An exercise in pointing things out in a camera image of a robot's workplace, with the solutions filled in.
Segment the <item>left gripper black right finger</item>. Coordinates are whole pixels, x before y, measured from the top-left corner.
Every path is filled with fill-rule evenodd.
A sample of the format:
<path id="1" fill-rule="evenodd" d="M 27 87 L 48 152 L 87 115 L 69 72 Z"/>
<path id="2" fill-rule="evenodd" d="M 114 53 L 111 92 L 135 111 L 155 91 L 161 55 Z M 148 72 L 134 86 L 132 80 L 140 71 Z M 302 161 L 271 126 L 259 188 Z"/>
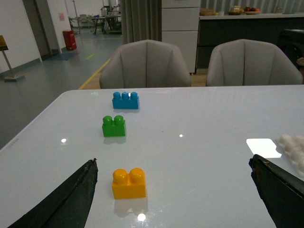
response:
<path id="1" fill-rule="evenodd" d="M 304 181 L 262 156 L 249 160 L 258 194 L 277 228 L 304 226 Z"/>

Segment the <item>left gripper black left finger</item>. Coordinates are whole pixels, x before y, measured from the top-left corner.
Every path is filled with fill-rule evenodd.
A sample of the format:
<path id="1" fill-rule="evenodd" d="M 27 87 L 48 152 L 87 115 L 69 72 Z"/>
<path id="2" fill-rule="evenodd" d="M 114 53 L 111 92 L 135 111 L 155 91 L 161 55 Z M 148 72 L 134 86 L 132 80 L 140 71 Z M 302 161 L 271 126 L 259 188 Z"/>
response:
<path id="1" fill-rule="evenodd" d="M 83 228 L 97 183 L 96 159 L 89 160 L 11 228 Z"/>

